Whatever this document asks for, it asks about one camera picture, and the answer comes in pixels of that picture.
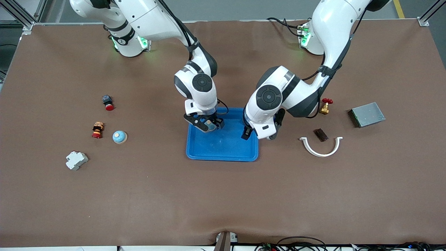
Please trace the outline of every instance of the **red valve handle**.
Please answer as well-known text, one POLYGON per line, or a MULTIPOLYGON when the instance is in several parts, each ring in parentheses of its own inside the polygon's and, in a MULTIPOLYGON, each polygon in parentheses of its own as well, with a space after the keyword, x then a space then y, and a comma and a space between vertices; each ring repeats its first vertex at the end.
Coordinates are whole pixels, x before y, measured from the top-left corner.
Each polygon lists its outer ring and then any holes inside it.
POLYGON ((322 99, 322 103, 332 104, 333 100, 332 99, 322 99))

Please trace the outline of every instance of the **electrical wire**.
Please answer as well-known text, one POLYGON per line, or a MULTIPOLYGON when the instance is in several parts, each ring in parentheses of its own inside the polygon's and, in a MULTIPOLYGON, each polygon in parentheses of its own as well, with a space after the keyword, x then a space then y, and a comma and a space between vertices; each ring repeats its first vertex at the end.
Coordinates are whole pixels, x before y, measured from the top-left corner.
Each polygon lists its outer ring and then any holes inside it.
POLYGON ((319 240, 317 238, 307 237, 307 236, 291 236, 291 237, 282 238, 281 240, 279 240, 276 243, 276 246, 278 246, 279 243, 281 243, 281 242, 283 242, 285 240, 288 240, 288 239, 310 239, 310 240, 315 240, 315 241, 321 243, 321 244, 312 244, 312 243, 309 243, 309 242, 294 242, 294 243, 289 244, 289 245, 284 245, 285 247, 288 247, 291 250, 294 250, 292 247, 300 246, 301 248, 296 249, 296 250, 301 250, 301 249, 307 247, 307 248, 310 248, 311 250, 315 251, 313 249, 313 247, 321 247, 321 248, 324 249, 324 251, 327 251, 327 245, 323 241, 321 241, 321 240, 319 240))
POLYGON ((358 22, 358 24, 356 25, 356 28, 355 28, 355 30, 354 30, 353 33, 352 33, 353 35, 356 33, 356 31, 357 31, 359 25, 361 24, 362 18, 364 17, 366 11, 367 11, 367 10, 364 10, 363 14, 361 15, 361 18, 359 19, 359 22, 358 22))
MULTIPOLYGON (((164 2, 164 0, 158 0, 161 5, 166 9, 166 11, 169 13, 169 15, 172 16, 172 18, 175 20, 175 22, 177 23, 177 25, 180 27, 181 31, 184 34, 184 37, 186 38, 187 41, 187 46, 191 46, 192 44, 190 43, 190 39, 189 39, 189 35, 187 34, 186 30, 183 27, 182 22, 173 14, 173 12, 170 10, 170 8, 167 6, 167 4, 164 2)), ((192 59, 192 52, 189 52, 189 60, 192 59)))
POLYGON ((223 104, 225 107, 226 107, 226 112, 225 113, 217 113, 217 115, 226 115, 226 114, 228 114, 229 113, 229 107, 223 102, 223 101, 221 101, 220 99, 217 99, 217 104, 223 104))
MULTIPOLYGON (((277 19, 275 17, 269 17, 266 20, 274 20, 274 21, 277 21, 279 24, 281 24, 283 26, 287 26, 285 23, 283 23, 282 21, 280 21, 279 19, 277 19)), ((289 25, 289 27, 293 28, 293 29, 297 29, 297 26, 294 26, 294 25, 289 25)))
POLYGON ((288 28, 288 30, 291 32, 291 34, 293 34, 294 36, 296 36, 296 37, 298 37, 298 38, 303 38, 303 37, 304 37, 303 35, 299 35, 299 34, 297 34, 297 33, 294 33, 294 32, 291 30, 291 28, 290 28, 290 26, 288 25, 288 23, 286 22, 286 19, 285 19, 285 18, 283 19, 283 22, 285 23, 285 26, 288 28))
POLYGON ((396 246, 389 245, 357 245, 357 251, 403 251, 406 248, 416 249, 417 251, 435 251, 443 250, 446 248, 446 244, 441 245, 431 245, 424 242, 409 242, 403 243, 396 246))
POLYGON ((256 246, 256 248, 254 249, 254 251, 257 251, 257 249, 262 246, 262 244, 260 243, 259 245, 256 246))
MULTIPOLYGON (((322 56, 322 62, 321 62, 321 65, 323 65, 324 62, 325 62, 325 53, 324 53, 323 56, 322 56)), ((303 80, 303 81, 309 80, 309 79, 311 79, 312 77, 316 76, 317 73, 318 73, 318 71, 315 71, 315 73, 313 73, 311 76, 306 77, 306 78, 304 78, 304 79, 302 79, 302 80, 303 80)))

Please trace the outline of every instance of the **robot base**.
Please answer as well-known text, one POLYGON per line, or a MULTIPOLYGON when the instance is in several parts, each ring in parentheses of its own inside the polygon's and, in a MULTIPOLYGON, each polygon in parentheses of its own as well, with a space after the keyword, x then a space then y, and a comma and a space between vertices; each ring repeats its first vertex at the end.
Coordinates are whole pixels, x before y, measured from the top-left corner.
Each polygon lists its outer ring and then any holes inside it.
POLYGON ((324 48, 322 47, 319 38, 314 34, 311 22, 302 24, 298 33, 304 36, 303 38, 299 38, 300 47, 314 55, 324 54, 324 48))

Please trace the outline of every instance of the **yellow floor line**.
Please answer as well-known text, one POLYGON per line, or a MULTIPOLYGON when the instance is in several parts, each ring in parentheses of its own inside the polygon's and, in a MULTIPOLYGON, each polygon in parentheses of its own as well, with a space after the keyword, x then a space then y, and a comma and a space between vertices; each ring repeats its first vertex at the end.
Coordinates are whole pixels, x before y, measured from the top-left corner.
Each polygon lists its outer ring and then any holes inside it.
POLYGON ((396 12, 398 13, 399 18, 405 18, 403 9, 401 9, 400 0, 393 0, 393 3, 395 4, 396 12))

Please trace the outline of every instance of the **red button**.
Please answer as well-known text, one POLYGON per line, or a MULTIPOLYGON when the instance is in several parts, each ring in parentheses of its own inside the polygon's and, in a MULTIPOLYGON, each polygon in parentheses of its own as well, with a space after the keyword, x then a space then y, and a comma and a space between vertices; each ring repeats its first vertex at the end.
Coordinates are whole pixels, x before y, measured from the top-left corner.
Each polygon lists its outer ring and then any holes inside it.
POLYGON ((113 105, 111 105, 111 104, 108 104, 108 105, 105 106, 105 109, 106 109, 107 111, 112 111, 114 108, 115 108, 115 107, 114 107, 113 105))

